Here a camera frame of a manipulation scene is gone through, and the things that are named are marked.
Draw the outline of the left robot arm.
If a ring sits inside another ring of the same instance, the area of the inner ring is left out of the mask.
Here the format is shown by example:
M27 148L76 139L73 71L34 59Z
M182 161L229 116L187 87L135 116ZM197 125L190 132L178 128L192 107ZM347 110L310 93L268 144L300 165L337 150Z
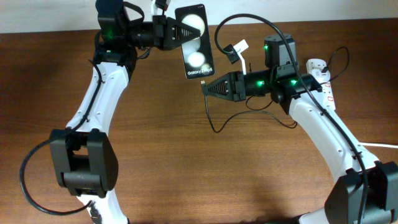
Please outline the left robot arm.
M108 133L116 105L138 61L137 50L172 50L200 38L204 24L191 24L159 15L168 1L152 3L152 20L123 0L97 0L101 30L95 36L93 76L86 95L65 129L54 129L50 143L55 176L85 204L93 223L129 223L119 205L115 185L118 160Z

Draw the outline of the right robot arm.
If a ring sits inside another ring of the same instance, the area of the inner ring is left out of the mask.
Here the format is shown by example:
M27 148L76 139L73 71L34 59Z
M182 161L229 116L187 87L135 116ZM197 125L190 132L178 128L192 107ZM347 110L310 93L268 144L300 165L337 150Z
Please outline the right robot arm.
M335 182L324 206L292 223L394 223L397 221L397 164L381 162L335 112L331 88L320 82L319 64L299 73L291 35L264 41L266 69L230 72L202 84L205 96L243 101L270 95L301 126L326 161Z

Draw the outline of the white USB charger plug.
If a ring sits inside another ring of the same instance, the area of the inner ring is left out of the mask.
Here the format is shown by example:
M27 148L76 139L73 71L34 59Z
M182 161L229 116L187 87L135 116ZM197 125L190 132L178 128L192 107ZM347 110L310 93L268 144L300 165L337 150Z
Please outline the white USB charger plug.
M330 81L331 78L329 71L322 72L320 69L314 68L312 70L308 70L307 72L311 74L319 84L326 83Z

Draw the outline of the white power strip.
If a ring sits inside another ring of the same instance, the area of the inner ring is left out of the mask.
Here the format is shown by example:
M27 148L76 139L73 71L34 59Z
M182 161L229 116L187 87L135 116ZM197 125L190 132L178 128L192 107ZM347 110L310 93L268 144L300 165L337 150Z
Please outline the white power strip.
M325 67L326 67L326 62L319 58L311 58L306 62L307 71L317 68L323 72L323 69ZM326 83L321 83L321 86L322 86L322 92L325 96L323 99L324 107L327 107L333 111L336 110L335 99L333 97L330 81Z

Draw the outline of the black Galaxy flip phone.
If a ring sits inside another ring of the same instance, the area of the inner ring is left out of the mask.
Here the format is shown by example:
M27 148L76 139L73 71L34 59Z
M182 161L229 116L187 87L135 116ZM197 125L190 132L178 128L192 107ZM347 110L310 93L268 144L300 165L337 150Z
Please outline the black Galaxy flip phone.
M200 31L200 36L182 44L187 79L211 76L215 73L208 21L204 4L180 7L175 10L179 22Z

